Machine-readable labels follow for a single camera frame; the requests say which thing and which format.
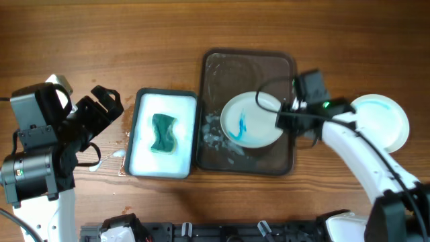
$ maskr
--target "green sponge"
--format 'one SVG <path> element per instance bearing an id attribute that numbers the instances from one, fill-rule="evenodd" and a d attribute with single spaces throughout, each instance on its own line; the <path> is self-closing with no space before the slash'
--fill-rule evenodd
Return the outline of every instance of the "green sponge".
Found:
<path id="1" fill-rule="evenodd" d="M 173 136 L 173 124 L 176 118 L 165 114 L 154 114 L 153 130 L 155 142 L 150 148 L 152 152 L 172 154 L 176 149 L 176 138 Z"/>

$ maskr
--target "black tray rim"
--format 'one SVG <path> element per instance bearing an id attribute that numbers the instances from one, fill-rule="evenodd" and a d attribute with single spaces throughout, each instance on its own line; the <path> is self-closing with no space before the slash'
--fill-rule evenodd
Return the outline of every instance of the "black tray rim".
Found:
<path id="1" fill-rule="evenodd" d="M 278 172 L 278 173 L 269 173 L 269 172 L 252 172 L 252 171 L 231 171 L 231 170 L 225 170 L 225 169 L 213 169 L 213 168 L 207 168 L 204 167 L 200 164 L 200 162 L 198 162 L 198 159 L 200 158 L 200 146 L 199 143 L 201 142 L 201 136 L 200 136 L 200 128 L 202 125 L 202 114 L 203 114 L 203 106 L 204 106 L 204 102 L 202 99 L 202 94 L 204 91 L 204 75 L 205 75 L 205 70 L 206 70 L 206 61 L 208 59 L 208 57 L 211 54 L 242 54 L 242 55 L 254 55 L 254 56 L 270 56 L 270 57 L 279 57 L 279 58 L 284 58 L 288 61 L 288 63 L 290 63 L 290 73 L 292 73 L 292 76 L 296 76 L 297 75 L 297 66 L 296 66 L 296 61 L 294 60 L 294 58 L 290 55 L 287 54 L 285 52 L 281 52 L 281 51 L 276 51 L 276 50 L 254 50 L 254 49 L 236 49 L 236 48 L 223 48 L 223 47 L 216 47 L 216 48 L 211 48 L 209 49 L 205 55 L 203 56 L 202 59 L 202 70 L 201 70 L 201 74 L 200 74 L 200 88 L 199 88 L 199 95 L 198 95 L 198 105 L 199 105 L 199 122 L 198 122 L 198 150 L 197 150 L 197 156 L 194 159 L 195 161 L 195 166 L 206 170 L 206 171 L 217 171 L 217 172 L 223 172 L 223 173 L 236 173 L 236 174 L 248 174 L 248 175 L 264 175 L 264 176 L 269 176 L 269 177 L 279 177 L 279 176 L 283 176 L 283 175 L 287 175 L 287 174 L 291 174 L 291 172 L 293 172 L 294 170 L 294 164 L 296 163 L 296 137 L 293 137 L 292 135 L 288 136 L 288 160 L 290 160 L 291 162 L 289 162 L 289 165 L 282 171 Z M 291 97 L 289 102 L 292 103 L 294 101 L 294 99 Z"/>
<path id="2" fill-rule="evenodd" d="M 142 99 L 142 96 L 144 94 L 162 94 L 162 95 L 178 95 L 178 96 L 190 96 L 194 97 L 196 99 L 196 113 L 194 117 L 194 130 L 193 130 L 193 141 L 191 146 L 191 162 L 189 163 L 189 169 L 188 174 L 185 177 L 182 178 L 176 178 L 176 177 L 154 177 L 154 176 L 146 176 L 146 175 L 133 175 L 130 173 L 130 156 L 132 152 L 133 147 L 133 139 L 134 139 L 134 128 L 136 126 L 136 121 L 139 113 L 139 107 L 140 107 L 140 100 Z M 130 130 L 130 137 L 128 140 L 128 147 L 127 147 L 127 153 L 126 153 L 126 159 L 124 161 L 124 171 L 127 173 L 127 175 L 131 175 L 133 177 L 147 177 L 147 178 L 156 178 L 156 179 L 186 179 L 190 173 L 191 173 L 191 166 L 195 163 L 196 159 L 196 149 L 198 144 L 198 130 L 200 129 L 199 116 L 199 101 L 198 96 L 193 91 L 182 91 L 182 90 L 170 90 L 170 89 L 158 89 L 158 88 L 150 88 L 145 87 L 140 89 L 136 94 L 136 101 L 134 103 L 134 110 L 133 110 L 133 120 L 132 120 L 132 128 Z"/>

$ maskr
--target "tabletop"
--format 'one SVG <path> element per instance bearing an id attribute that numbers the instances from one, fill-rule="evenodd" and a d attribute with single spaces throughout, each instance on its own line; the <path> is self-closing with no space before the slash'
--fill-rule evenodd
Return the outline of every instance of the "tabletop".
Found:
<path id="1" fill-rule="evenodd" d="M 198 92 L 202 58 L 213 47 L 277 50 L 298 71 L 319 68 L 332 97 L 386 95 L 405 110 L 408 141 L 392 156 L 430 182 L 430 5 L 420 1 L 148 3 L 0 8 L 0 96 L 64 75 L 74 102 L 96 85 L 116 89 L 124 113 L 93 141 L 102 156 L 126 149 L 136 92 Z M 17 122 L 0 103 L 0 155 Z M 97 159 L 93 151 L 80 162 Z M 366 193 L 324 144 L 297 151 L 294 172 L 259 177 L 201 171 L 184 180 L 124 175 L 123 158 L 75 169 L 76 226 L 135 213 L 145 222 L 256 223 L 314 219 L 342 208 L 368 215 Z M 11 211 L 0 189 L 0 207 Z M 2 241 L 23 241 L 0 217 Z"/>

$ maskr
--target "plate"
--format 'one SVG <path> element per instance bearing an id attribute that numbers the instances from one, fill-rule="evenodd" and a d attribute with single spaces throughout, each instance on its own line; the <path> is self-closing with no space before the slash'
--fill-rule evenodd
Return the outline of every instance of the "plate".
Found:
<path id="1" fill-rule="evenodd" d="M 365 127 L 388 153 L 401 148 L 409 136 L 409 121 L 392 99 L 378 94 L 364 95 L 351 105 L 357 110 L 357 126 Z"/>
<path id="2" fill-rule="evenodd" d="M 255 91 L 232 98 L 222 109 L 220 121 L 224 134 L 233 143 L 245 148 L 261 148 L 275 142 L 282 129 L 276 128 L 277 114 L 261 109 L 255 103 Z M 265 108 L 279 110 L 276 97 L 260 92 L 259 103 Z"/>

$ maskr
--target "wooden surface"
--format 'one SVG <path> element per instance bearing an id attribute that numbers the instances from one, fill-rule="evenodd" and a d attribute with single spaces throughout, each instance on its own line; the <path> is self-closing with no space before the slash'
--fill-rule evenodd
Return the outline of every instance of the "wooden surface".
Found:
<path id="1" fill-rule="evenodd" d="M 411 123 L 393 156 L 430 182 L 429 4 L 286 1 L 76 5 L 0 9 L 0 96 L 65 75 L 76 102 L 95 85 L 121 93 L 126 111 L 94 141 L 107 156 L 127 147 L 142 87 L 198 91 L 201 61 L 213 47 L 280 50 L 298 70 L 320 68 L 333 97 L 379 93 L 396 100 Z M 17 123 L 1 103 L 0 156 Z M 80 154 L 95 161 L 95 154 Z M 368 214 L 368 198 L 346 165 L 323 144 L 298 151 L 290 176 L 271 178 L 193 170 L 185 180 L 119 176 L 121 158 L 96 173 L 78 167 L 76 225 L 134 212 L 141 221 L 182 223 L 284 221 L 348 208 Z M 0 206 L 11 211 L 0 189 Z M 2 241 L 22 241 L 0 217 Z"/>

